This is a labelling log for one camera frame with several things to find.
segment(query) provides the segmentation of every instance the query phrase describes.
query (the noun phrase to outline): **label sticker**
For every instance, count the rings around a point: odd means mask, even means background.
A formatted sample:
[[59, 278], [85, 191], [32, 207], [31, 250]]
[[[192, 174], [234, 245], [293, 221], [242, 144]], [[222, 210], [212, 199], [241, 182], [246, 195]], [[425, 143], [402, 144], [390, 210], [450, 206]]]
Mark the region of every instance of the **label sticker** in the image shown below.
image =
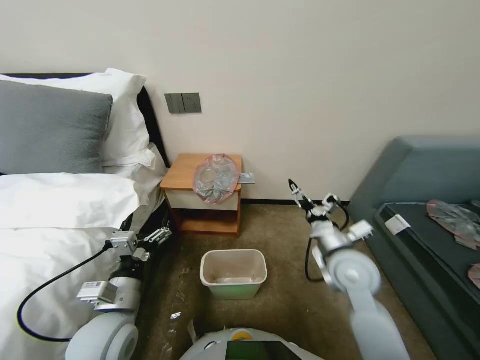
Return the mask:
[[410, 224], [401, 215], [395, 215], [386, 221], [385, 226], [390, 230], [392, 235], [397, 235], [399, 232], [411, 228]]

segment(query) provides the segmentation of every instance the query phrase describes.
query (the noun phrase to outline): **black cable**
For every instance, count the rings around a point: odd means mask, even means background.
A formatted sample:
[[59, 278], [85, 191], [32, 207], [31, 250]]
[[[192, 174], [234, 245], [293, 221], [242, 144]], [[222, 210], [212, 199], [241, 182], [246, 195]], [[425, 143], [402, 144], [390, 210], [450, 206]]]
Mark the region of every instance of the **black cable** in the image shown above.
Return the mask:
[[338, 205], [338, 207], [340, 209], [343, 210], [343, 213], [345, 214], [345, 223], [343, 224], [343, 226], [340, 228], [340, 231], [343, 231], [347, 228], [347, 226], [349, 225], [350, 223], [350, 214], [349, 212], [347, 211], [347, 209], [345, 208], [345, 206], [342, 205], [342, 203], [339, 201], [336, 203]]
[[34, 297], [34, 295], [36, 293], [38, 293], [40, 290], [46, 288], [48, 285], [50, 285], [51, 283], [54, 283], [56, 282], [58, 279], [61, 279], [63, 278], [65, 275], [68, 275], [70, 274], [71, 272], [74, 272], [75, 270], [77, 270], [78, 268], [81, 268], [83, 265], [85, 264], [88, 264], [89, 262], [91, 262], [92, 260], [98, 258], [100, 255], [102, 255], [104, 252], [106, 252], [108, 249], [110, 249], [112, 247], [112, 244], [108, 241], [105, 243], [105, 246], [103, 247], [102, 250], [100, 250], [99, 252], [97, 252], [95, 255], [93, 255], [92, 257], [88, 258], [87, 260], [79, 263], [78, 265], [72, 267], [70, 270], [67, 270], [65, 271], [64, 273], [54, 277], [53, 279], [51, 280], [48, 280], [46, 283], [44, 283], [43, 285], [40, 285], [39, 287], [37, 287], [35, 290], [33, 290], [20, 304], [20, 306], [18, 307], [18, 311], [16, 312], [16, 319], [18, 321], [18, 324], [20, 325], [21, 329], [26, 332], [27, 334], [29, 334], [30, 336], [38, 339], [38, 340], [43, 340], [43, 341], [47, 341], [47, 342], [52, 342], [52, 343], [67, 343], [69, 342], [70, 340], [72, 340], [71, 337], [65, 337], [65, 338], [57, 338], [57, 337], [49, 337], [49, 336], [43, 336], [43, 335], [40, 335], [39, 333], [33, 331], [32, 329], [30, 329], [24, 322], [24, 319], [22, 317], [22, 313], [24, 311], [24, 307], [25, 305], [27, 304], [27, 302]]
[[305, 276], [307, 280], [311, 283], [321, 283], [324, 278], [312, 279], [309, 275], [309, 260], [310, 260], [310, 247], [312, 247], [313, 238], [308, 239], [308, 245], [306, 246], [306, 255], [305, 255]]

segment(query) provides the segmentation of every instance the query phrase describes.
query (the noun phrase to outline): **gray pillow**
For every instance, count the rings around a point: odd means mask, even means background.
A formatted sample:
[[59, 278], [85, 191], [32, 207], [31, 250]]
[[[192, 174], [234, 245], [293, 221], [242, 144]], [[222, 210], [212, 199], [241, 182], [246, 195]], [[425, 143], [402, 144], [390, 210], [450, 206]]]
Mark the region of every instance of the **gray pillow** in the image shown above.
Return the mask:
[[102, 173], [112, 96], [0, 81], [0, 173]]

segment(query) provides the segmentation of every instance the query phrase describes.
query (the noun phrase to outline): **yellow sticker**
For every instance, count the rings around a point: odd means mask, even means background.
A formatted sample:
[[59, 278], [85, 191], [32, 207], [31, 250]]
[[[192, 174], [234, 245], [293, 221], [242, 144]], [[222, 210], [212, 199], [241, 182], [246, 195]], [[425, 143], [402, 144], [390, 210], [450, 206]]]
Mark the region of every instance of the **yellow sticker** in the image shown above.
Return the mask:
[[248, 332], [245, 331], [239, 331], [233, 335], [231, 338], [232, 341], [236, 340], [253, 340], [254, 338], [252, 335], [250, 335]]

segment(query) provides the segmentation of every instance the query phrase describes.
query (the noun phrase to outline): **green screen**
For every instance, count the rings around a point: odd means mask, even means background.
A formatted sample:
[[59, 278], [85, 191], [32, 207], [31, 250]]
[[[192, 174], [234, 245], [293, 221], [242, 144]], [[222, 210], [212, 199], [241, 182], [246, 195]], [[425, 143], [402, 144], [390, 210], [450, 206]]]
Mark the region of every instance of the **green screen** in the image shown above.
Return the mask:
[[225, 360], [301, 360], [280, 341], [229, 341]]

